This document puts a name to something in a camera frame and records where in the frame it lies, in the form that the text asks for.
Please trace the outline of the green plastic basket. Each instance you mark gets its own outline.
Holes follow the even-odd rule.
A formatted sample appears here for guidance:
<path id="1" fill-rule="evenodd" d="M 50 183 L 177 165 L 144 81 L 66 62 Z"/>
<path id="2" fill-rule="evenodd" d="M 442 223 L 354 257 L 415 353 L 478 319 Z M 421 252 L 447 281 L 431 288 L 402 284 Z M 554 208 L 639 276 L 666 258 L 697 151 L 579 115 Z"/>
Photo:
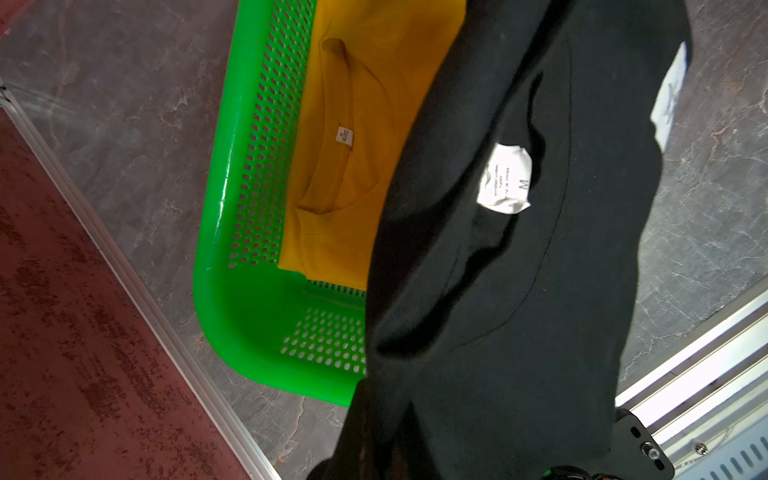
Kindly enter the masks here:
<path id="1" fill-rule="evenodd" d="M 314 11 L 311 1 L 238 6 L 194 305 L 213 350 L 239 374 L 347 406 L 366 372 L 365 295 L 278 266 Z"/>

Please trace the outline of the black t-shirt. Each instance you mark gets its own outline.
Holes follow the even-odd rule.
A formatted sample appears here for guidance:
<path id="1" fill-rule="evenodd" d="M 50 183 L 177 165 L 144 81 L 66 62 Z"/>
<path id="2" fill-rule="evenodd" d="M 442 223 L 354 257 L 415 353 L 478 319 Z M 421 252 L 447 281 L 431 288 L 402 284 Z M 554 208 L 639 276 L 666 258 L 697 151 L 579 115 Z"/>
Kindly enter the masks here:
<path id="1" fill-rule="evenodd" d="M 611 443 L 681 1 L 470 1 L 388 188 L 314 479 L 539 479 Z"/>

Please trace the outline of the yellow t-shirt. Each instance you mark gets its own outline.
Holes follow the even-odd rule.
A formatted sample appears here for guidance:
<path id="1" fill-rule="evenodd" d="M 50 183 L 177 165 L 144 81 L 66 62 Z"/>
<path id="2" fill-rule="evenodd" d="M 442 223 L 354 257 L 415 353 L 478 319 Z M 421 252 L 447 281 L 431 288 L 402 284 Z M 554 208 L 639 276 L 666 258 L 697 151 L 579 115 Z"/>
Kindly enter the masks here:
<path id="1" fill-rule="evenodd" d="M 362 290 L 393 173 L 462 1 L 320 1 L 278 265 Z"/>

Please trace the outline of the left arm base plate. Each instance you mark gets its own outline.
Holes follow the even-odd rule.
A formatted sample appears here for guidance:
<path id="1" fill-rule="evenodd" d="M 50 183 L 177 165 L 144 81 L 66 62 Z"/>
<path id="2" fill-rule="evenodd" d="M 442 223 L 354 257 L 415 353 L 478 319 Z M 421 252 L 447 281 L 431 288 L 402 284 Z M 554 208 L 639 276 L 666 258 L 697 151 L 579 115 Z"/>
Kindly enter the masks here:
<path id="1" fill-rule="evenodd" d="M 625 480 L 672 480 L 675 467 L 643 423 L 627 409 L 616 411 L 611 473 Z"/>

